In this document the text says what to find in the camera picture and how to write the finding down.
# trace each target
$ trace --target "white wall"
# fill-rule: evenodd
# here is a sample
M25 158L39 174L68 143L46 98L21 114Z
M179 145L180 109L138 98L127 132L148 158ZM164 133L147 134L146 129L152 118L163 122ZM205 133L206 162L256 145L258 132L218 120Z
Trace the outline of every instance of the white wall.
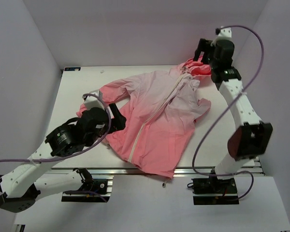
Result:
M41 143L60 70L22 0L0 0L0 159L27 158ZM16 164L0 164L0 174ZM14 214L0 209L0 232Z
M264 66L248 91L252 105L274 132L261 158L273 175L290 220L290 0L269 0L254 29L264 42ZM256 70L260 46L253 36L245 43L236 67L247 81Z
M64 66L178 64L227 24L254 26L267 0L24 0ZM239 31L236 54L248 33Z

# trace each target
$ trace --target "white table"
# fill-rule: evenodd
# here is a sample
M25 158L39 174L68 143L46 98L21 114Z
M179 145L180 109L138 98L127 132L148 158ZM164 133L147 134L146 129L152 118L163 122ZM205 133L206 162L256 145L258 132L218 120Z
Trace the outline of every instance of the white table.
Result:
M238 193L250 177L236 177ZM272 177L256 177L239 205L193 205L188 177L166 188L145 176L118 175L108 203L61 202L61 194L43 198L18 213L14 224L24 232L280 232L290 230Z
M155 70L168 71L172 66L118 66L118 67L81 67L80 71L64 71L60 83L55 107L50 120L48 133L58 127L67 119L75 117L82 104L82 95L99 89L103 85L117 79L132 75L148 73ZM191 167L192 156L198 142L204 133L212 125L218 115L227 107L227 104L210 78L202 81L197 90L200 98L206 98L212 102L209 113L197 124L195 133L186 148L178 168ZM123 106L128 99L118 102L118 108ZM227 153L227 141L235 131L235 125L230 112L217 124L212 133L204 142L196 159L198 167L216 166ZM247 166L254 166L250 161ZM85 154L67 159L54 168L133 168L130 163L123 162L116 154L100 144Z

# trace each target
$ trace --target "zipper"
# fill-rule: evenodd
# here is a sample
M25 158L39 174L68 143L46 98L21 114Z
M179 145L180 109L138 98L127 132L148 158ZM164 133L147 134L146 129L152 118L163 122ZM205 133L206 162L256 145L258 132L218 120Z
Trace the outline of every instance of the zipper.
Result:
M172 87L172 90L170 91L170 93L162 100L162 102L160 103L159 107L154 111L154 113L142 124L139 132L137 133L137 136L134 140L134 143L133 143L133 146L132 146L132 150L130 152L130 155L129 155L129 158L128 158L128 162L131 163L132 161L132 156L134 154L134 150L135 150L135 147L136 147L136 144L140 138L140 135L142 133L142 130L144 128L144 125L149 121L151 120L155 115L156 113L161 109L161 107L164 105L164 103L166 102L166 100L169 98L169 96L173 93L174 89L178 86L179 82L185 77L187 76L187 74L183 74L183 75L180 75L179 78L177 79L177 81L175 82L174 86Z

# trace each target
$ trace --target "jacket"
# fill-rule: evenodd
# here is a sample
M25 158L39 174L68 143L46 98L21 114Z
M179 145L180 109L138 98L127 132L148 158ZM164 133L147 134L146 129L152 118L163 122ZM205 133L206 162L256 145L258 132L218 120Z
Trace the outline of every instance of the jacket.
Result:
M194 121L211 107L210 101L197 98L200 80L210 73L208 65L197 63L200 71L194 76L183 63L169 72L144 73L100 89L106 104L130 96L120 109L127 119L125 129L106 136L123 160L145 173L173 177L195 131Z

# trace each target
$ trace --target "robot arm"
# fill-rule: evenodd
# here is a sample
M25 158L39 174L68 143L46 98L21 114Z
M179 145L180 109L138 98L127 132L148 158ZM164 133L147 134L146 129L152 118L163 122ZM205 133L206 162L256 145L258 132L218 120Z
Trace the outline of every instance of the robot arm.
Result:
M92 94L102 98L99 91ZM86 187L92 186L93 179L86 169L75 169L70 174L55 178L40 178L65 157L91 146L107 132L109 117L104 106L92 96L85 99L85 106L88 110L80 118L71 118L54 129L29 157L29 160L43 159L44 162L25 162L10 173L0 175L0 208L18 213L43 197L68 190L86 190ZM115 104L109 106L114 116L109 133L123 130L125 117Z
M202 62L210 65L212 80L229 106L241 95L230 108L236 131L228 140L228 153L208 175L208 179L193 179L190 188L197 194L195 204L230 204L230 201L225 201L225 194L237 194L234 178L230 174L238 172L250 159L264 154L273 131L270 123L262 122L247 95L242 92L242 78L232 66L234 44L231 28L216 29L216 34L213 41L200 39L193 60L198 60L203 52ZM235 202L238 198L231 196L230 199Z

